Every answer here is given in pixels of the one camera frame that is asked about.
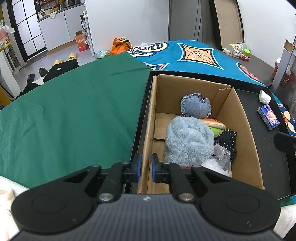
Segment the clear plastic bag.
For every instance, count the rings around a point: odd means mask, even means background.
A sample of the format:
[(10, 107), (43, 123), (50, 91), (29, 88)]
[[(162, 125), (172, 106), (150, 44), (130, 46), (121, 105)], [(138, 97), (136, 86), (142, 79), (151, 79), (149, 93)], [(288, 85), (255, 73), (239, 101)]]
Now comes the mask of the clear plastic bag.
[(232, 155), (229, 150), (216, 144), (214, 146), (213, 155), (208, 160), (204, 161), (201, 166), (222, 175), (232, 177), (231, 157)]

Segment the white tissue wad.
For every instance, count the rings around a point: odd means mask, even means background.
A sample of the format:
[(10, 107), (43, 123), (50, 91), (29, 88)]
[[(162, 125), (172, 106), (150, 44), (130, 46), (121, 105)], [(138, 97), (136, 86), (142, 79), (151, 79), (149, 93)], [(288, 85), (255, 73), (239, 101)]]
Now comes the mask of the white tissue wad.
[(264, 105), (267, 105), (271, 101), (271, 96), (269, 96), (265, 91), (260, 90), (258, 94), (258, 99), (260, 102), (262, 102)]

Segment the brown cardboard box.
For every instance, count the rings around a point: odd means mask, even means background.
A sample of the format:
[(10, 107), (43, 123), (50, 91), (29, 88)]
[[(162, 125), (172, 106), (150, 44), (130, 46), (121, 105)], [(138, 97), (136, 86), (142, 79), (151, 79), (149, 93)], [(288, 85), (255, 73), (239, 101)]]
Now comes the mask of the brown cardboard box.
[(152, 181), (151, 155), (156, 153), (159, 160), (163, 161), (167, 125), (173, 118), (181, 115), (182, 97), (196, 92), (210, 100), (211, 117), (237, 133), (232, 177), (264, 189), (257, 148), (247, 115), (236, 90), (227, 84), (159, 74), (152, 78), (147, 128), (142, 151), (142, 172), (137, 192), (139, 194), (169, 192), (168, 185), (156, 184)]

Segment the blue tissue packet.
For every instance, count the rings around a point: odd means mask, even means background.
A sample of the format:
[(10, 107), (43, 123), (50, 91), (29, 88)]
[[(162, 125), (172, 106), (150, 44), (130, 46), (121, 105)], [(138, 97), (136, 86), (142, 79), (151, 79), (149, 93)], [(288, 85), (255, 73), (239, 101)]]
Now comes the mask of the blue tissue packet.
[(268, 104), (259, 107), (257, 109), (257, 112), (259, 113), (269, 130), (273, 130), (280, 125), (280, 121)]

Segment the fluffy light blue plush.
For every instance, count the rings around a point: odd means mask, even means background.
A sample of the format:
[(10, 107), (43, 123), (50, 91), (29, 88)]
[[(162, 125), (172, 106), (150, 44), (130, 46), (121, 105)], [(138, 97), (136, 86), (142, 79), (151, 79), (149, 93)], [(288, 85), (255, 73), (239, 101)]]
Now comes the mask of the fluffy light blue plush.
[(166, 128), (165, 163), (181, 167), (200, 165), (214, 153), (214, 134), (201, 120), (175, 117)]

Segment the black stitched plush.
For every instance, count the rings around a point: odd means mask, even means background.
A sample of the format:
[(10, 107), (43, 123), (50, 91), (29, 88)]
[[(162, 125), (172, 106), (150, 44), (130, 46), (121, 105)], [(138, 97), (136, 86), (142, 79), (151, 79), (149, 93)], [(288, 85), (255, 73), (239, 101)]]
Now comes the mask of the black stitched plush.
[(231, 162), (234, 162), (237, 153), (235, 149), (236, 137), (236, 132), (232, 131), (231, 129), (226, 129), (224, 132), (214, 138), (215, 144), (219, 144), (231, 153)]

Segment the hamburger plush toy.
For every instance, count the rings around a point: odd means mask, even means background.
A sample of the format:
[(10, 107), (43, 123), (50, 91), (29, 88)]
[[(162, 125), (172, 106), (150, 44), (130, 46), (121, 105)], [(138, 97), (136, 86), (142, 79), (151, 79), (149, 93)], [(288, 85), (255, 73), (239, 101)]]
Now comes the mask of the hamburger plush toy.
[(226, 125), (216, 119), (203, 118), (200, 119), (200, 121), (210, 128), (210, 130), (214, 133), (214, 136), (218, 136), (226, 130)]

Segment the green cloth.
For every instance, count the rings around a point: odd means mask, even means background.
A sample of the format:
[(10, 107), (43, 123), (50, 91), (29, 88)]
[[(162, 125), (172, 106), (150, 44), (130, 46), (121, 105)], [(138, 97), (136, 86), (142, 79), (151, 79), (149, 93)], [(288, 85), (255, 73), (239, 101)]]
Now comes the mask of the green cloth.
[(150, 68), (127, 53), (66, 72), (1, 110), (1, 176), (33, 188), (132, 155)]

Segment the denim heart plush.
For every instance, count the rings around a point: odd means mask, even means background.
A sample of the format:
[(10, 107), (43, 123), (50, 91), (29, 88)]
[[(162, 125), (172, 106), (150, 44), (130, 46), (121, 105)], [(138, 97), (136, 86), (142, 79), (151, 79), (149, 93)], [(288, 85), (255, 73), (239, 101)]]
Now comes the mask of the denim heart plush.
[(211, 104), (201, 93), (192, 93), (181, 99), (181, 113), (194, 118), (208, 118), (211, 114)]

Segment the red white small box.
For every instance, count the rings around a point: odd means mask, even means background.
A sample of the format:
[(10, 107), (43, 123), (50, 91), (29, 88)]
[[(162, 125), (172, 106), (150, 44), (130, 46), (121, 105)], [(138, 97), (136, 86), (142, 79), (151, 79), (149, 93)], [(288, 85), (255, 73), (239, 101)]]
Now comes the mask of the red white small box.
[(240, 51), (238, 51), (236, 49), (233, 50), (232, 56), (237, 58), (237, 59), (241, 59), (243, 61), (249, 61), (250, 60), (250, 58), (247, 55), (241, 53)]

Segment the green lidded container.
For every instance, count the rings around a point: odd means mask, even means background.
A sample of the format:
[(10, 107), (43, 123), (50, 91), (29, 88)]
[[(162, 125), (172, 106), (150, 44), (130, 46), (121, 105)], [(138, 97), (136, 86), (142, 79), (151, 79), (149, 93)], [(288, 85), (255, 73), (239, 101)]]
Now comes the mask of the green lidded container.
[(250, 54), (251, 54), (250, 50), (248, 50), (248, 49), (243, 49), (242, 53), (246, 56), (250, 56)]

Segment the black white cushion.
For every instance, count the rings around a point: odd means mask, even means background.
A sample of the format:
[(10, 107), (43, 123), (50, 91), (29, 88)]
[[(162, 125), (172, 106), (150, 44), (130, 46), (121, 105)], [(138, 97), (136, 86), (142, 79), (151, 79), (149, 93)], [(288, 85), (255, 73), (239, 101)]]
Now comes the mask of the black white cushion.
[(35, 79), (36, 74), (29, 74), (27, 76), (27, 82), (25, 88), (20, 92), (20, 94), (17, 96), (20, 97), (31, 90), (35, 89), (38, 86), (43, 85), (44, 83), (66, 73), (69, 72), (75, 68), (78, 68), (79, 64), (76, 59), (68, 60), (59, 64), (54, 64), (49, 71), (47, 71), (45, 68), (39, 69), (40, 78)]

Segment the blue patterned blanket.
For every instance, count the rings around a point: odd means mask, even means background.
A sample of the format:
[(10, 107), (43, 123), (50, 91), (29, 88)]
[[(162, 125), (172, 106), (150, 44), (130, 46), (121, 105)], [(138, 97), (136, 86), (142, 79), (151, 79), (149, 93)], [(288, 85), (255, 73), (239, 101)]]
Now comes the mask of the blue patterned blanket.
[(142, 44), (127, 52), (153, 70), (213, 75), (264, 87), (264, 84), (237, 60), (195, 40)]

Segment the yellow slipper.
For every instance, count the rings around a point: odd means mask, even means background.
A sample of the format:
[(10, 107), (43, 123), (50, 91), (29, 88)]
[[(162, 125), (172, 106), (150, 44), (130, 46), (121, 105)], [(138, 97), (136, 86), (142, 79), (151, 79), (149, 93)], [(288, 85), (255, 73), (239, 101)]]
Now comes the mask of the yellow slipper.
[(70, 53), (68, 57), (68, 61), (77, 59), (77, 53)]
[(54, 62), (54, 65), (58, 65), (58, 64), (63, 63), (63, 62), (64, 62), (63, 59), (58, 59), (58, 60), (56, 60), (56, 61)]

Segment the orange bag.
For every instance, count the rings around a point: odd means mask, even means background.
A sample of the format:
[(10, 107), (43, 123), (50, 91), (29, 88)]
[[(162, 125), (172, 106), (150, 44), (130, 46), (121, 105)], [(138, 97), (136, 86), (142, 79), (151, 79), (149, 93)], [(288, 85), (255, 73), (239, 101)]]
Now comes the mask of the orange bag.
[(116, 55), (132, 48), (130, 40), (125, 38), (114, 38), (111, 48), (111, 54)]

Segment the orange cardboard box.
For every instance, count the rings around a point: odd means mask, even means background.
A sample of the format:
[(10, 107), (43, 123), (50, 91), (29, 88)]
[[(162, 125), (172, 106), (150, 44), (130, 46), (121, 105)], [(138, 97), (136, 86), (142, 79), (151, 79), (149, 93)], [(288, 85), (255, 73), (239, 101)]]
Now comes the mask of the orange cardboard box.
[(87, 41), (86, 33), (83, 30), (76, 32), (74, 39), (76, 41), (78, 50), (80, 52), (88, 49), (88, 44), (86, 43)]

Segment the leaning brown board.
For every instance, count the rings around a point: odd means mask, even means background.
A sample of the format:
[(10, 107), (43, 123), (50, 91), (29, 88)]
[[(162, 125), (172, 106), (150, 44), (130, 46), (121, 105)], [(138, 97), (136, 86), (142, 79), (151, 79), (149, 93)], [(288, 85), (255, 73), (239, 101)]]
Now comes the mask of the leaning brown board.
[(229, 44), (245, 42), (238, 2), (235, 0), (211, 0), (209, 4), (217, 48), (223, 50)]

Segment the white kitchen cabinet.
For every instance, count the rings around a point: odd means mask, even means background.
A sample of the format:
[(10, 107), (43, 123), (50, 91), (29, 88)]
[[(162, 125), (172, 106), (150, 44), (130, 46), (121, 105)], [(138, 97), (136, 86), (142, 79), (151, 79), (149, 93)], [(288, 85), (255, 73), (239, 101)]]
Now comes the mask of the white kitchen cabinet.
[(38, 24), (48, 51), (74, 41), (75, 33), (82, 30), (80, 16), (84, 3), (57, 11), (54, 18), (46, 16)]

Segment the black framed glass door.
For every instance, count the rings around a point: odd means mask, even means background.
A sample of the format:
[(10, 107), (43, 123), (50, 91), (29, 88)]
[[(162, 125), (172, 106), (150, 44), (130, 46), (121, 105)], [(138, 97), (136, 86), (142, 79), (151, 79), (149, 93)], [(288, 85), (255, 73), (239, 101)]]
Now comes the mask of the black framed glass door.
[(15, 39), (24, 61), (31, 59), (42, 51), (46, 45), (38, 23), (40, 9), (34, 0), (7, 1), (8, 13)]

